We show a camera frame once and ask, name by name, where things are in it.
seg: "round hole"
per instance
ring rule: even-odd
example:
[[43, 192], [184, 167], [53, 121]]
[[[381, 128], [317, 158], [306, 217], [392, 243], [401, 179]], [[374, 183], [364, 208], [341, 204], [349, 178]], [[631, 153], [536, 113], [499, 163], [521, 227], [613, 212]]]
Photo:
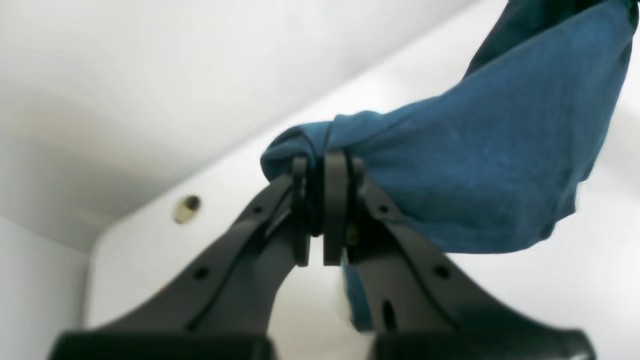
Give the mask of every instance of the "round hole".
[[208, 268], [199, 268], [198, 270], [196, 270], [195, 273], [193, 273], [193, 278], [196, 280], [202, 280], [205, 277], [207, 277], [209, 275], [209, 269]]
[[196, 195], [189, 195], [180, 201], [173, 212], [173, 221], [176, 224], [184, 225], [193, 220], [202, 207], [202, 200]]
[[184, 199], [184, 207], [191, 211], [197, 211], [200, 209], [200, 198], [197, 196], [189, 196]]
[[438, 266], [434, 267], [433, 268], [433, 272], [436, 273], [437, 276], [439, 276], [439, 277], [441, 277], [443, 279], [448, 279], [449, 276], [451, 276], [451, 274], [449, 273], [449, 269], [447, 269], [443, 265], [438, 265]]
[[394, 307], [391, 306], [389, 300], [385, 300], [382, 303], [382, 319], [385, 322], [385, 327], [387, 331], [396, 331], [398, 328], [396, 322], [396, 312], [394, 311]]

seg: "blue towel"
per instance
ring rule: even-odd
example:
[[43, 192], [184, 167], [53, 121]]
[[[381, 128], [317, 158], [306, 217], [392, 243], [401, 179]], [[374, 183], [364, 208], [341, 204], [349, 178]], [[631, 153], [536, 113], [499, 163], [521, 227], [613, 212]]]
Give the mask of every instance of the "blue towel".
[[[347, 149], [443, 251], [526, 249], [575, 212], [637, 18], [631, 0], [511, 0], [454, 88], [390, 113], [293, 127], [269, 146], [262, 169], [272, 180], [296, 155], [314, 167]], [[362, 285], [353, 270], [346, 277], [354, 324], [366, 329], [366, 314], [357, 319], [368, 311]]]

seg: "white surface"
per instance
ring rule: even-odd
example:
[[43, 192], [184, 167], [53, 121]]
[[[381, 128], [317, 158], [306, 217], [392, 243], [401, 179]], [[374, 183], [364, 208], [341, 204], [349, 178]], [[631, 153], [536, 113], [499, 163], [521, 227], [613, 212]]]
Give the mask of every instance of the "white surface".
[[44, 360], [81, 324], [88, 256], [0, 217], [0, 359]]
[[0, 215], [88, 252], [471, 1], [0, 1]]
[[[503, 6], [485, 1], [469, 8], [110, 227], [93, 249], [87, 324], [100, 325], [137, 306], [219, 236], [267, 185], [259, 156], [281, 130], [336, 113], [387, 111], [447, 90], [462, 77]], [[636, 83], [633, 74], [629, 88]], [[552, 325], [585, 329], [601, 360], [640, 353], [640, 227], [634, 222], [640, 219], [640, 188], [630, 160], [640, 147], [629, 133], [640, 122], [625, 109], [634, 98], [625, 91], [602, 159], [580, 189], [578, 214], [527, 251], [452, 257], [516, 309]], [[172, 209], [189, 194], [203, 198], [201, 213], [190, 225], [176, 225]], [[369, 339], [349, 328], [341, 288], [336, 268], [295, 269], [287, 278], [269, 329], [285, 360], [364, 358]]]

